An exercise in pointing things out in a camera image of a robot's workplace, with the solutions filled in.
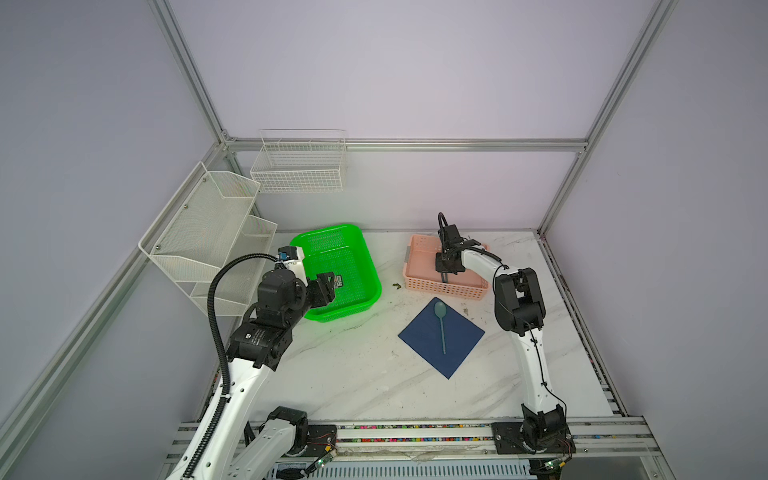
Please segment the green plastic basket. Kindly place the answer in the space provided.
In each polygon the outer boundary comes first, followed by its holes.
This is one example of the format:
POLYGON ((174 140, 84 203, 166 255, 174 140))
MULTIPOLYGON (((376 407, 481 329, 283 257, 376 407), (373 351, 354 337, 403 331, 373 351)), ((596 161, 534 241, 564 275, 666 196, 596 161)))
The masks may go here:
POLYGON ((379 299, 382 286, 362 230, 341 224, 305 232, 290 245, 301 247, 304 268, 315 278, 333 272, 343 277, 344 286, 335 288, 336 297, 322 308, 311 309, 306 319, 327 323, 369 310, 379 299))

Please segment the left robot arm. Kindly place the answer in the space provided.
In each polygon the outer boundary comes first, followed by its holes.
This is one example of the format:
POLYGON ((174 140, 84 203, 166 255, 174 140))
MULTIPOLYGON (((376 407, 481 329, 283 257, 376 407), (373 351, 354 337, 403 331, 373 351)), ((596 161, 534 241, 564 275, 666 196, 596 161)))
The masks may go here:
POLYGON ((246 427, 259 391, 292 343, 293 328, 309 310, 331 304, 335 286, 332 272, 309 280, 297 261, 263 276, 256 303, 223 350, 220 386, 171 479, 263 479, 282 456, 306 448, 307 414, 299 410, 278 407, 257 433, 246 427), (249 444, 237 453, 247 435, 249 444))

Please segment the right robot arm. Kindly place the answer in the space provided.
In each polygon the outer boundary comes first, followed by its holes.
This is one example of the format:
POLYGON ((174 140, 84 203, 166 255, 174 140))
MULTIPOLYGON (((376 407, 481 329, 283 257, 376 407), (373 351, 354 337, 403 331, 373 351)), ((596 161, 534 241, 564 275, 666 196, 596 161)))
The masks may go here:
POLYGON ((445 277, 467 270, 488 282, 499 327, 510 334, 523 380, 519 442, 529 452, 543 452, 565 434, 567 404, 556 395, 543 347, 546 307, 538 275, 515 269, 474 240, 449 231, 438 235, 435 269, 445 277))

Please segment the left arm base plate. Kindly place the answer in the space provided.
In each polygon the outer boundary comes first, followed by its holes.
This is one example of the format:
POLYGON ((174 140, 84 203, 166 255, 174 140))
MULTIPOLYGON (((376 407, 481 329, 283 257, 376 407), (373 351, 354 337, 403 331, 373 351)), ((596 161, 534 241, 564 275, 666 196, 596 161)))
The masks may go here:
POLYGON ((310 424, 296 431, 292 448, 286 453, 287 457, 319 457, 328 448, 334 448, 338 429, 331 424, 310 424))

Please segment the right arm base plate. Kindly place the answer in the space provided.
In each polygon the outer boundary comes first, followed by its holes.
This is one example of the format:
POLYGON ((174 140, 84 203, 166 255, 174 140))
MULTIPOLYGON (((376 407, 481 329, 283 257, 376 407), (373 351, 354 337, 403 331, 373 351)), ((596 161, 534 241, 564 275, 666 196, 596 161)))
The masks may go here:
POLYGON ((491 424, 496 452, 511 454, 573 454, 575 444, 566 425, 540 429, 529 421, 491 424))

